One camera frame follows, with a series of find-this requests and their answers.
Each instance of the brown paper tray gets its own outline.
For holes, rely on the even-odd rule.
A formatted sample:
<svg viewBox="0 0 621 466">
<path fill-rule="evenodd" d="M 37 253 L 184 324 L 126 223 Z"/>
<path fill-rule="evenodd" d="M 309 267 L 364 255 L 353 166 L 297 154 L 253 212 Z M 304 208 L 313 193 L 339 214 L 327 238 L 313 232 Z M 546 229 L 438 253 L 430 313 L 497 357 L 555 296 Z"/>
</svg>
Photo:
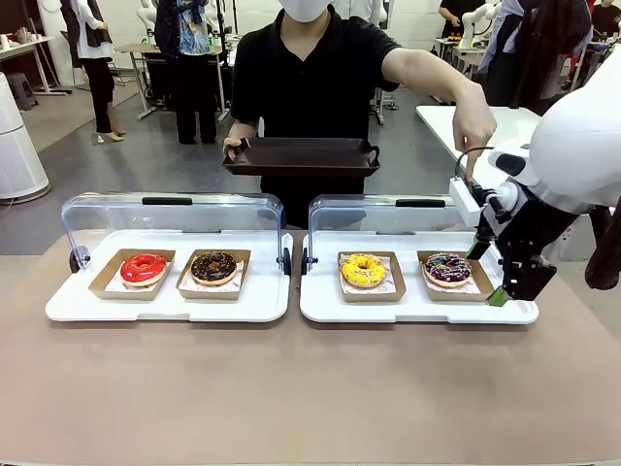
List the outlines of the brown paper tray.
<svg viewBox="0 0 621 466">
<path fill-rule="evenodd" d="M 233 175 L 364 178 L 379 169 L 379 148 L 364 139 L 247 138 L 222 166 Z"/>
<path fill-rule="evenodd" d="M 159 254 L 170 262 L 164 271 L 164 276 L 160 279 L 154 289 L 141 293 L 106 291 L 106 286 L 118 271 L 118 268 L 130 257 L 138 254 Z M 122 299 L 128 301 L 152 301 L 157 296 L 164 282 L 168 278 L 173 263 L 175 262 L 175 252 L 173 250 L 119 250 L 112 259 L 108 261 L 106 267 L 95 277 L 88 289 L 100 299 Z"/>
<path fill-rule="evenodd" d="M 188 289 L 180 289 L 181 281 L 187 270 L 192 266 L 192 262 L 194 259 L 201 254 L 206 254 L 208 252 L 226 252 L 231 254 L 235 259 L 235 262 L 244 262 L 244 269 L 242 270 L 242 284 L 240 285 L 239 291 L 235 292 L 226 292 L 226 293 L 213 293 L 207 291 L 191 291 Z M 240 293 L 242 292 L 242 288 L 244 287 L 245 274 L 248 271 L 248 266 L 250 265 L 250 251 L 249 250 L 195 250 L 190 255 L 190 258 L 187 260 L 185 267 L 183 267 L 183 271 L 177 280 L 177 290 L 185 299 L 216 299 L 218 301 L 237 301 L 240 299 Z"/>
<path fill-rule="evenodd" d="M 345 303 L 396 303 L 401 301 L 401 298 L 406 294 L 406 281 L 404 280 L 404 274 L 401 271 L 397 256 L 392 251 L 341 251 L 337 254 L 337 269 L 339 277 L 341 276 L 341 256 L 352 254 L 371 254 L 377 257 L 389 257 L 390 258 L 390 270 L 392 272 L 392 278 L 395 281 L 395 287 L 397 290 L 394 293 L 382 293 L 382 294 L 351 294 L 345 293 L 341 287 L 343 293 L 343 299 Z"/>
<path fill-rule="evenodd" d="M 418 252 L 418 262 L 420 263 L 420 274 L 425 281 L 425 288 L 427 288 L 427 292 L 429 293 L 429 297 L 432 301 L 466 301 L 471 303 L 483 303 L 487 298 L 494 292 L 494 285 L 490 282 L 489 277 L 483 270 L 480 262 L 478 260 L 468 260 L 468 263 L 473 268 L 473 279 L 480 290 L 480 293 L 444 293 L 441 291 L 437 291 L 434 288 L 429 286 L 429 281 L 427 280 L 427 275 L 425 274 L 425 262 L 430 255 L 437 254 L 438 252 L 448 252 L 452 254 L 457 254 L 460 257 L 466 259 L 467 252 L 459 251 L 459 250 L 420 250 Z"/>
</svg>

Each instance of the display case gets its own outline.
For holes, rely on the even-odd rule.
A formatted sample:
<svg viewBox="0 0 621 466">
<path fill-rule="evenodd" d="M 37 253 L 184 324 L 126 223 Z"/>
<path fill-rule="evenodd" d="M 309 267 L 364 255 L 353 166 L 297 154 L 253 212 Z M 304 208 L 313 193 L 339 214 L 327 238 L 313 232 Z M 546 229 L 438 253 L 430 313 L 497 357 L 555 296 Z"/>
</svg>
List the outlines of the display case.
<svg viewBox="0 0 621 466">
<path fill-rule="evenodd" d="M 47 315 L 53 320 L 275 320 L 286 311 L 293 249 L 281 219 L 282 205 L 270 195 L 80 195 L 62 208 L 73 274 L 48 302 Z M 101 281 L 114 260 L 122 262 L 128 251 L 153 250 L 164 251 L 170 267 L 154 299 L 102 299 L 93 292 L 95 279 Z M 181 272 L 205 250 L 245 258 L 244 283 L 234 300 L 231 293 L 228 300 L 181 295 Z"/>
<path fill-rule="evenodd" d="M 449 197 L 355 196 L 317 198 L 310 206 L 304 240 L 300 308 L 318 322 L 450 322 L 528 324 L 539 310 L 534 302 L 432 300 L 423 280 L 420 251 L 465 253 L 474 231 L 463 223 Z M 347 302 L 339 260 L 343 251 L 383 251 L 396 256 L 405 293 L 393 302 Z M 492 247 L 479 260 L 489 282 L 502 283 L 500 255 Z"/>
</svg>

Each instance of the yellow donut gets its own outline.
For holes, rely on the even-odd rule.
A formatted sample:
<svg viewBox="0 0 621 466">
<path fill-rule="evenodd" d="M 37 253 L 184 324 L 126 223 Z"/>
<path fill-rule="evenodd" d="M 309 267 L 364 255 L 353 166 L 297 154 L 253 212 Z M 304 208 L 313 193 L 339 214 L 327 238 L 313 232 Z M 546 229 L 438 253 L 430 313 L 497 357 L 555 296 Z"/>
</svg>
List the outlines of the yellow donut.
<svg viewBox="0 0 621 466">
<path fill-rule="evenodd" d="M 379 257 L 353 254 L 342 265 L 344 278 L 359 288 L 374 288 L 386 278 L 386 266 Z"/>
</svg>

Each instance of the black shirt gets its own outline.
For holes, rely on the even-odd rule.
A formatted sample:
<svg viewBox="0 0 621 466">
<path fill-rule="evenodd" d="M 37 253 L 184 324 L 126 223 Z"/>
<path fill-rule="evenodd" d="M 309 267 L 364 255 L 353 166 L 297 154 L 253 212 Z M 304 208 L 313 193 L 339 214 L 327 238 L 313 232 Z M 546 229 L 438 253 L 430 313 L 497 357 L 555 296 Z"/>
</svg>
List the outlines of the black shirt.
<svg viewBox="0 0 621 466">
<path fill-rule="evenodd" d="M 451 34 L 464 34 L 464 25 L 461 23 L 462 15 L 467 12 L 473 12 L 483 5 L 485 0 L 442 0 L 440 6 L 446 8 L 453 15 L 459 17 L 459 27 L 453 27 L 453 23 L 447 21 L 442 30 L 442 36 L 448 37 Z"/>
<path fill-rule="evenodd" d="M 620 16 L 621 10 L 614 5 L 596 5 L 593 9 L 593 28 L 600 34 L 606 33 L 608 37 L 612 37 L 615 32 L 619 32 L 619 21 L 615 20 Z"/>
<path fill-rule="evenodd" d="M 398 45 L 364 19 L 342 19 L 328 9 L 328 28 L 305 61 L 282 42 L 284 11 L 242 38 L 233 80 L 236 120 L 263 117 L 266 137 L 368 139 L 373 90 L 397 88 L 383 79 L 381 64 Z M 312 199 L 362 194 L 364 179 L 263 177 L 261 190 L 282 201 L 289 224 L 306 228 Z"/>
</svg>

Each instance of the white tray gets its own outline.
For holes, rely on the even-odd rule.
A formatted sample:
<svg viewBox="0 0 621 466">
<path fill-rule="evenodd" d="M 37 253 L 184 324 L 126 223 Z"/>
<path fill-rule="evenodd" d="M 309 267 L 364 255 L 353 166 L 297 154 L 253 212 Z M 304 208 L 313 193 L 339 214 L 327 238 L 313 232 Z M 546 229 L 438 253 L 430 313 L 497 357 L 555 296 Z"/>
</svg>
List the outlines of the white tray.
<svg viewBox="0 0 621 466">
<path fill-rule="evenodd" d="M 415 235 L 378 236 L 371 232 L 319 232 L 313 235 L 318 263 L 302 277 L 300 309 L 316 322 L 534 322 L 539 309 L 533 302 L 508 301 L 501 308 L 484 303 L 435 302 L 429 299 L 420 274 L 418 250 L 468 250 L 473 233 L 420 232 Z M 304 247 L 309 243 L 308 236 Z M 394 251 L 406 281 L 406 295 L 398 303 L 345 303 L 339 285 L 337 254 L 342 250 Z M 480 262 L 494 286 L 502 283 L 499 255 L 490 248 Z"/>
<path fill-rule="evenodd" d="M 52 320 L 189 320 L 268 322 L 287 309 L 289 277 L 277 265 L 276 232 L 244 231 L 191 234 L 179 231 L 119 230 L 91 251 L 85 270 L 73 274 L 46 306 Z M 293 238 L 282 237 L 293 253 Z M 104 300 L 88 290 L 90 283 L 121 249 L 160 249 L 177 252 L 173 270 L 150 302 Z M 185 300 L 177 280 L 195 250 L 251 250 L 250 263 L 238 301 Z"/>
</svg>

